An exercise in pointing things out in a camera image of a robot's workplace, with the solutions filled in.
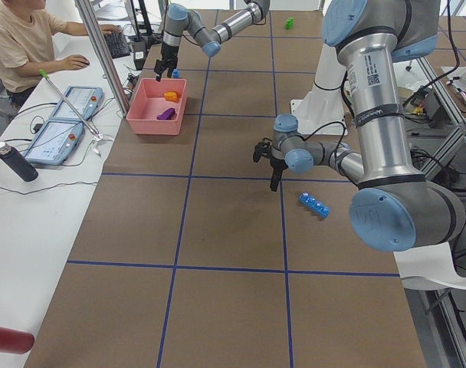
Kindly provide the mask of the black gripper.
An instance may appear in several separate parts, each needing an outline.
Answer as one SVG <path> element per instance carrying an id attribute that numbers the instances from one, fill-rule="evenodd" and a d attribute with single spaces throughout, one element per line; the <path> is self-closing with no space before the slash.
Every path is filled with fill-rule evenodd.
<path id="1" fill-rule="evenodd" d="M 170 46 L 166 43 L 161 45 L 161 58 L 156 60 L 154 72 L 156 81 L 161 81 L 162 74 L 166 72 L 168 78 L 172 78 L 173 72 L 178 64 L 178 46 Z"/>
<path id="2" fill-rule="evenodd" d="M 261 158 L 268 159 L 273 169 L 270 181 L 270 190 L 276 192 L 282 180 L 282 172 L 287 169 L 287 164 L 283 159 L 274 155 L 276 149 L 273 146 L 272 140 L 263 138 L 254 147 L 252 159 L 254 163 L 258 163 Z"/>

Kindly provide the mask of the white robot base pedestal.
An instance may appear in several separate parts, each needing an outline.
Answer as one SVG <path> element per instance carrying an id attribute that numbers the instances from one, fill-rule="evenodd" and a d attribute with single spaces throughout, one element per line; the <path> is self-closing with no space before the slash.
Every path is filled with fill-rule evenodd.
<path id="1" fill-rule="evenodd" d="M 292 100 L 291 113 L 298 131 L 309 135 L 340 135 L 346 126 L 341 86 L 346 73 L 337 60 L 336 49 L 323 44 L 313 86 L 302 100 Z"/>

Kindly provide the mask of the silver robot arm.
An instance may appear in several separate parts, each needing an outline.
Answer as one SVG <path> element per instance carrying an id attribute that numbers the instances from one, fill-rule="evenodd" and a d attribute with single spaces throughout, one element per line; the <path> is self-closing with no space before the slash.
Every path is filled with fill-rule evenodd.
<path id="1" fill-rule="evenodd" d="M 197 11 L 172 3 L 164 21 L 161 58 L 156 61 L 154 67 L 156 80 L 160 81 L 164 74 L 170 78 L 177 68 L 179 46 L 185 33 L 192 37 L 206 56 L 212 58 L 226 41 L 247 27 L 263 21 L 269 10 L 269 1 L 246 1 L 243 9 L 209 29 Z"/>
<path id="2" fill-rule="evenodd" d="M 438 38 L 437 1 L 334 1 L 324 16 L 324 42 L 346 68 L 359 152 L 341 143 L 313 143 L 297 119 L 279 115 L 274 135 L 254 148 L 267 158 L 276 190 L 284 170 L 330 166 L 357 185 L 349 207 L 355 233 L 371 248 L 406 251 L 438 245 L 463 229 L 466 213 L 449 189 L 428 181 L 412 163 L 405 111 L 393 65 L 432 53 Z"/>

